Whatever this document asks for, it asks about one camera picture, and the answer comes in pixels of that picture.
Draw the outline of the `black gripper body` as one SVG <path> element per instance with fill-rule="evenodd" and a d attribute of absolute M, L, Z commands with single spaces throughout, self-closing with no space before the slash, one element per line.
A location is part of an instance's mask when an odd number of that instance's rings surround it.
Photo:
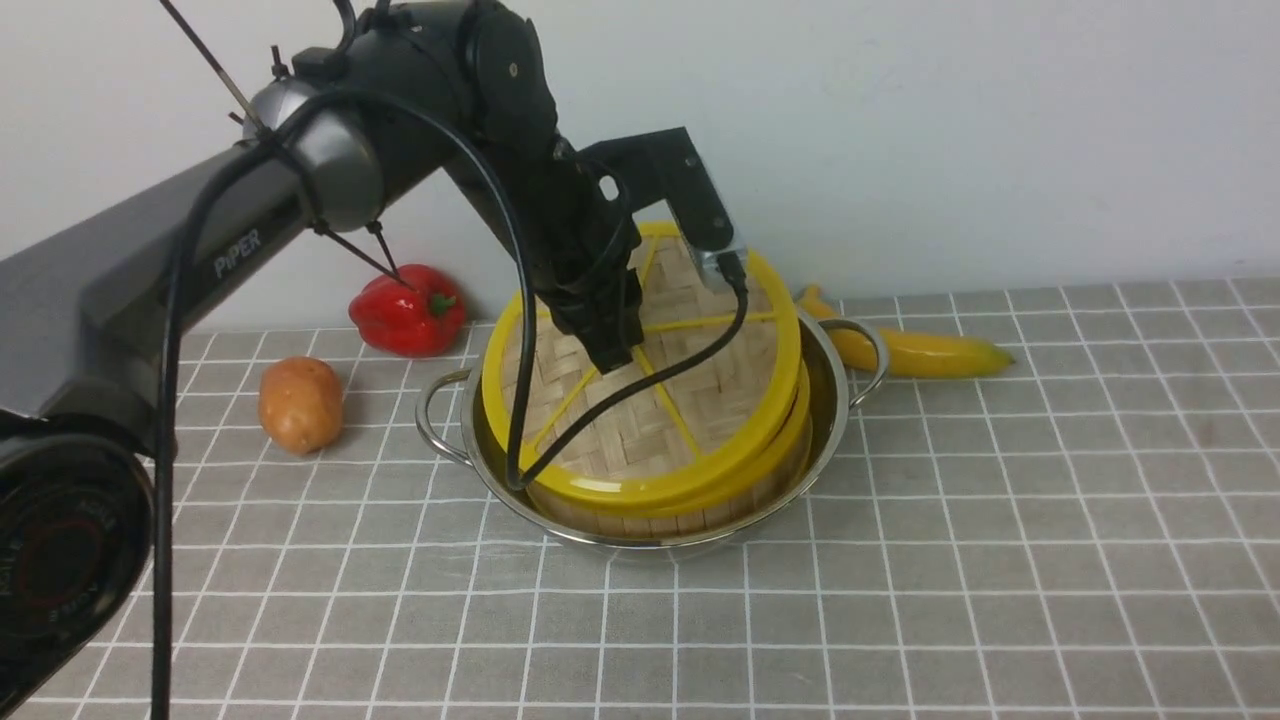
<path fill-rule="evenodd" d="M 500 178 L 515 202 L 534 293 L 556 329 L 602 373 L 632 361 L 644 340 L 643 291 L 630 265 L 639 234 L 622 199 L 599 186 L 602 165 L 557 138 L 539 152 L 500 146 Z"/>

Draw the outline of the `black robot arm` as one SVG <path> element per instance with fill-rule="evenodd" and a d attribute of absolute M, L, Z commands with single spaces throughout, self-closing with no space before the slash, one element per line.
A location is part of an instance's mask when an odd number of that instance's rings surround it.
<path fill-rule="evenodd" d="M 559 133 L 531 20 L 498 1 L 338 3 L 243 105 L 230 149 L 3 261 L 3 716 L 154 570 L 152 716 L 172 691 L 184 334 L 306 231 L 338 240 L 445 170 L 591 360 L 640 341 L 627 208 Z"/>

